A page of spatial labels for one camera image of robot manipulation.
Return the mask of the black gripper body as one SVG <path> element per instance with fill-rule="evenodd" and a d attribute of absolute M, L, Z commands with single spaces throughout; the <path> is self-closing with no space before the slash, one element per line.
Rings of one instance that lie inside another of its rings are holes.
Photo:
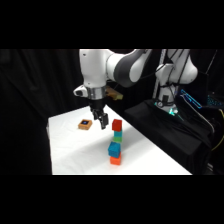
<path fill-rule="evenodd" d="M 90 110 L 94 115 L 100 116 L 104 113 L 104 107 L 106 105 L 105 99 L 98 99 L 98 100 L 89 100 Z"/>

